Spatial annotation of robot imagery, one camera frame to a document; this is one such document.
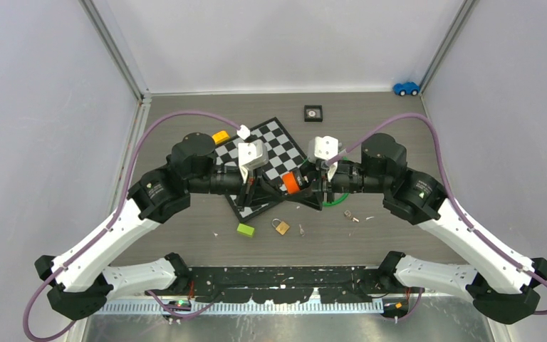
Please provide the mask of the green cable lock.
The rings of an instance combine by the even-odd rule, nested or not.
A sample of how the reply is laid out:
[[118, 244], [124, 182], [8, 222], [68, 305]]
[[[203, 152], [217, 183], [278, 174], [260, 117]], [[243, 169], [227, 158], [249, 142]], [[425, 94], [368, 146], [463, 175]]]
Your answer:
[[[305, 158], [301, 165], [306, 164], [308, 162], [308, 158]], [[342, 202], [344, 202], [348, 197], [349, 193], [342, 194], [338, 199], [333, 200], [332, 202], [323, 202], [323, 207], [334, 207]]]

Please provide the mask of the orange black padlock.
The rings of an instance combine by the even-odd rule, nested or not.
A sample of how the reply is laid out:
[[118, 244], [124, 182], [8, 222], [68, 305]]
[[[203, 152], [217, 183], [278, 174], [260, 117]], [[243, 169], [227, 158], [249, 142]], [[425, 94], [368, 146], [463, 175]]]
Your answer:
[[287, 193], [290, 195], [294, 195], [309, 186], [308, 178], [299, 169], [287, 172], [281, 179]]

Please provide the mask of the silver cable lock keys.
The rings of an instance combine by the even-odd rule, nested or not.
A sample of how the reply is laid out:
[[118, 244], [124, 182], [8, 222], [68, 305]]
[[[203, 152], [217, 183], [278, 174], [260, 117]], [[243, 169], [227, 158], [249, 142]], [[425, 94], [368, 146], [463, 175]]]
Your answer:
[[353, 222], [359, 222], [360, 221], [349, 210], [345, 210], [343, 214], [346, 218], [352, 220]]

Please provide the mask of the brass padlock with steel shackle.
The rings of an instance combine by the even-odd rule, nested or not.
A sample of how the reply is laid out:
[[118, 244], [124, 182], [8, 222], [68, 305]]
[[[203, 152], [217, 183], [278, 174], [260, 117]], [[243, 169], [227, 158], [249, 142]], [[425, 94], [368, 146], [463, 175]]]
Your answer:
[[285, 235], [287, 231], [291, 228], [288, 223], [280, 219], [273, 219], [271, 221], [271, 225], [282, 236]]

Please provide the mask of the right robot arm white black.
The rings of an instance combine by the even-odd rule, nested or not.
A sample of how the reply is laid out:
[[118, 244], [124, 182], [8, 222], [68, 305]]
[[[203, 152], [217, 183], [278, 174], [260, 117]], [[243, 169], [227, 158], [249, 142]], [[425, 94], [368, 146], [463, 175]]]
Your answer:
[[433, 176], [407, 165], [406, 148], [377, 133], [361, 145], [360, 162], [331, 166], [334, 139], [317, 137], [300, 167], [286, 173], [287, 199], [305, 200], [321, 209], [335, 193], [375, 193], [392, 215], [429, 232], [464, 259], [462, 265], [439, 264], [403, 252], [389, 252], [376, 274], [387, 292], [426, 288], [464, 299], [493, 321], [513, 324], [535, 313], [536, 287], [547, 280], [547, 260], [528, 258], [500, 242], [451, 201]]

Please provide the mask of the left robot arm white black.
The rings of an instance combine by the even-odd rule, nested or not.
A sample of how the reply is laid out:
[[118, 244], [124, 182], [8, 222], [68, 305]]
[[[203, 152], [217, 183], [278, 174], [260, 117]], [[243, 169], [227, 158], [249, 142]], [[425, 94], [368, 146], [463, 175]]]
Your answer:
[[186, 135], [172, 147], [166, 163], [145, 173], [85, 239], [65, 254], [36, 260], [38, 275], [50, 287], [51, 308], [77, 321], [121, 296], [149, 290], [183, 294], [192, 273], [178, 254], [132, 266], [114, 267], [112, 262], [140, 237], [187, 209], [194, 193], [233, 194], [239, 207], [273, 200], [275, 188], [261, 171], [268, 161], [264, 142], [254, 138], [238, 144], [235, 167], [220, 167], [211, 136]]

